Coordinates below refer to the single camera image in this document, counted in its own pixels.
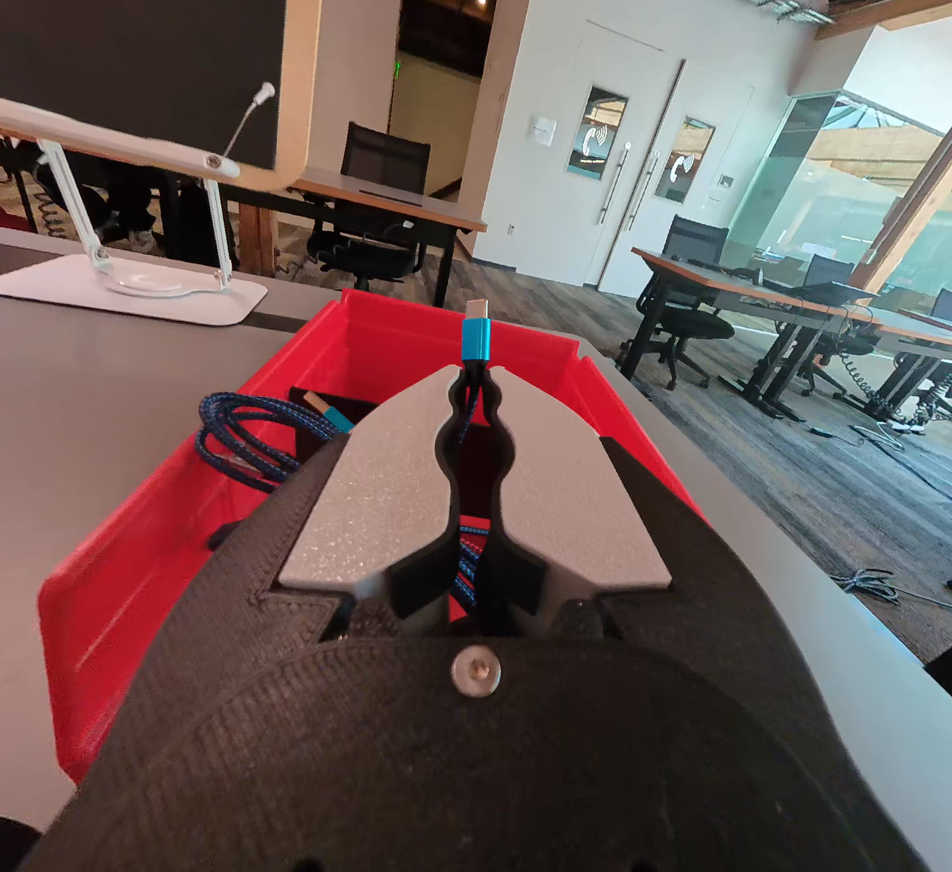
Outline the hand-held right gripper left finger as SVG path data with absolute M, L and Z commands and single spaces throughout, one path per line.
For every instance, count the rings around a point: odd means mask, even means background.
M 306 488 L 299 471 L 276 491 L 292 517 L 276 593 L 378 599 L 398 621 L 445 621 L 458 567 L 459 490 L 447 438 L 459 418 L 463 371 L 449 364 L 377 406 Z

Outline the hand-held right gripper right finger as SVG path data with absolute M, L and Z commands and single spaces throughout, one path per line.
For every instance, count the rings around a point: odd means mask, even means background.
M 672 583 L 597 431 L 503 366 L 486 376 L 511 461 L 494 490 L 493 580 L 520 616 Z

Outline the red plastic bin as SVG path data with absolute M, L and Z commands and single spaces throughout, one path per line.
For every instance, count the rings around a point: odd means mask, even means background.
M 463 316 L 343 291 L 241 388 L 293 388 L 384 402 L 459 359 Z M 695 503 L 594 359 L 553 332 L 494 320 L 493 363 L 619 442 L 698 514 Z M 187 437 L 44 581 L 38 612 L 58 763 L 79 783 L 112 728 L 149 644 L 210 556 L 208 536 L 264 500 L 203 462 Z

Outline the wooden office desk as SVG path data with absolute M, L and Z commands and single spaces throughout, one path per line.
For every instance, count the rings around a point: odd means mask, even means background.
M 425 247 L 442 250 L 433 292 L 432 306 L 444 307 L 452 269 L 457 234 L 483 233 L 486 224 L 477 212 L 469 212 L 458 202 L 420 195 L 404 189 L 389 188 L 353 176 L 309 168 L 289 192 L 316 196 L 319 201 L 340 201 L 371 208 L 414 222 L 417 240 Z
M 715 324 L 726 323 L 721 311 L 753 315 L 762 310 L 767 318 L 781 324 L 774 344 L 747 379 L 720 375 L 717 382 L 769 418 L 804 423 L 805 419 L 780 397 L 821 337 L 842 333 L 856 324 L 875 325 L 872 310 L 866 306 L 867 291 L 860 291 L 853 302 L 835 307 L 718 274 L 679 257 L 637 247 L 632 252 L 649 265 L 651 277 L 638 301 L 641 323 L 616 364 L 628 381 L 650 354 L 658 354 L 660 362 L 676 371 L 678 357 L 684 354 L 688 342 L 725 341 L 727 338 L 715 329 Z
M 874 352 L 895 357 L 894 366 L 878 389 L 869 393 L 834 395 L 876 422 L 896 422 L 904 404 L 935 372 L 950 372 L 950 322 L 910 310 L 872 309 L 868 321 L 852 320 L 849 337 L 874 343 Z

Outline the white door with window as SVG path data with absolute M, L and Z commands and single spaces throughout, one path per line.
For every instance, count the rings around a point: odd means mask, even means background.
M 710 194 L 744 113 L 750 85 L 731 84 L 696 60 L 678 65 L 662 113 L 626 199 L 598 289 L 637 297 L 649 281 L 645 251 L 712 269 L 727 227 Z
M 565 283 L 601 282 L 680 68 L 671 54 L 586 23 L 573 73 L 579 121 L 558 192 Z

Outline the black office chair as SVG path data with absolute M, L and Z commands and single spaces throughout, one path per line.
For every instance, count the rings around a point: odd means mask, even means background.
M 726 228 L 716 228 L 676 215 L 665 239 L 662 255 L 670 260 L 718 270 L 726 237 Z M 690 341 L 725 341 L 735 335 L 733 326 L 720 318 L 718 309 L 712 312 L 702 309 L 702 305 L 710 300 L 708 293 L 672 289 L 657 319 L 649 326 L 651 337 L 657 332 L 667 334 L 663 341 L 649 340 L 646 353 L 657 353 L 659 363 L 668 367 L 668 390 L 676 388 L 678 364 L 696 372 L 701 377 L 703 388 L 710 385 L 710 376 L 685 354 Z
M 848 262 L 815 254 L 809 263 L 802 286 L 827 281 L 847 284 L 852 271 L 853 265 Z M 833 334 L 821 334 L 797 374 L 806 382 L 806 387 L 802 392 L 803 396 L 809 397 L 813 394 L 816 389 L 815 376 L 817 375 L 839 390 L 840 394 L 845 394 L 845 387 L 826 373 L 822 366 L 828 365 L 832 356 L 837 353 L 849 356 L 870 355 L 874 352 L 876 340 L 874 332 L 865 329 L 863 325 L 861 325 L 859 336 L 856 337 L 849 336 L 848 330 L 836 331 Z
M 422 195 L 430 145 L 387 135 L 351 122 L 341 174 L 372 185 Z M 372 206 L 314 196 L 307 201 L 331 213 L 315 220 L 306 242 L 308 256 L 321 271 L 354 276 L 354 288 L 369 291 L 372 281 L 401 283 L 422 267 L 424 250 L 412 220 Z

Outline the white tilting stand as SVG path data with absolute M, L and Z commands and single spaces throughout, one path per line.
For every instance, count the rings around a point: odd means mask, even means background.
M 241 169 L 230 152 L 254 110 L 275 96 L 265 82 L 254 94 L 224 154 L 204 152 L 170 141 L 101 128 L 40 108 L 2 99 L 2 121 L 34 135 L 65 198 L 85 257 L 65 254 L 1 276 L 3 297 L 178 321 L 206 327 L 241 323 L 264 299 L 261 284 L 232 277 L 219 182 L 237 179 Z M 113 151 L 133 163 L 199 175 L 208 199 L 218 268 L 186 271 L 167 265 L 113 257 L 91 224 L 63 144 L 75 140 L 99 151 Z

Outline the dark laptop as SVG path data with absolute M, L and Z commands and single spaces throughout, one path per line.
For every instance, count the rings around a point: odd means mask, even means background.
M 789 291 L 789 296 L 826 307 L 844 307 L 875 298 L 872 291 L 837 281 L 808 284 Z

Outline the frosted glass partition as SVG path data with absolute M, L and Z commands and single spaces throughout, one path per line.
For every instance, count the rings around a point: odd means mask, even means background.
M 943 135 L 838 91 L 795 98 L 721 262 L 795 283 L 815 256 L 858 265 Z

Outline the wooden backing board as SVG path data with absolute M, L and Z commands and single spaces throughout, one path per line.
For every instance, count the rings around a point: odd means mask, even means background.
M 233 159 L 205 176 L 226 185 L 276 192 L 298 182 L 307 167 L 323 0 L 287 0 L 280 87 L 277 91 L 277 138 L 272 169 Z

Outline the black panel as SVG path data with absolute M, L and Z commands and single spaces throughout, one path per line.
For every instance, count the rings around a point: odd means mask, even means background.
M 1 0 L 2 98 L 222 154 L 280 90 L 287 0 Z

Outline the wooden support post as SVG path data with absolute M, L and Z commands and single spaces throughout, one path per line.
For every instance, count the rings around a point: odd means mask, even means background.
M 951 131 L 937 145 L 884 223 L 849 283 L 861 298 L 878 294 L 951 191 Z

